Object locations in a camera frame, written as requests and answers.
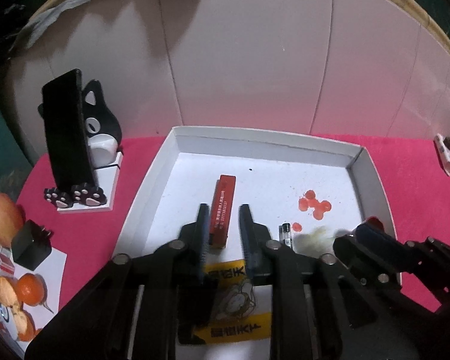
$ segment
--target cat paw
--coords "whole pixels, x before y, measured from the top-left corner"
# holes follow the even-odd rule
[[[66,192],[58,188],[45,188],[43,198],[57,208],[70,208],[73,206],[73,200]]]
[[[76,202],[91,207],[101,206],[107,202],[107,197],[104,195],[103,190],[100,187],[92,187],[88,183],[74,185],[71,195]]]

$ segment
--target white tray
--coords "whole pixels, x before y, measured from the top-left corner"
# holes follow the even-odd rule
[[[243,258],[238,211],[249,204],[253,220],[278,239],[278,226],[298,222],[294,249],[304,254],[332,251],[334,235],[351,231],[377,216],[396,238],[389,205],[376,168],[361,146],[311,136],[231,127],[174,127],[137,192],[115,247],[132,257],[152,253],[194,222],[200,203],[211,205],[221,174],[236,176],[228,241],[208,263]],[[317,221],[312,210],[300,211],[307,190],[332,209]],[[321,240],[307,249],[321,230]],[[270,288],[260,287],[260,309],[270,309]],[[177,347],[177,359],[267,359],[269,340],[228,345]]]

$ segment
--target black phone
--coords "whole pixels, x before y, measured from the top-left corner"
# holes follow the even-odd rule
[[[82,72],[73,69],[42,88],[46,144],[56,186],[96,186],[83,120]]]

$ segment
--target metal screw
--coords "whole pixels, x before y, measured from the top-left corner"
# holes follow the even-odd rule
[[[130,260],[130,256],[128,256],[128,254],[125,253],[121,253],[121,254],[117,254],[112,261],[117,264],[118,266],[122,266],[123,264],[128,263],[128,261]]]
[[[332,266],[337,262],[337,258],[330,253],[325,253],[320,256],[320,259],[327,265]]]
[[[276,251],[279,247],[282,246],[282,244],[277,241],[276,239],[269,239],[265,245],[267,246],[268,249],[273,249],[274,251]]]
[[[378,281],[382,284],[388,283],[389,280],[390,280],[390,278],[388,277],[387,274],[378,275]]]
[[[168,246],[179,251],[180,249],[183,249],[185,247],[185,242],[180,239],[174,239],[173,241],[170,241],[168,243]]]

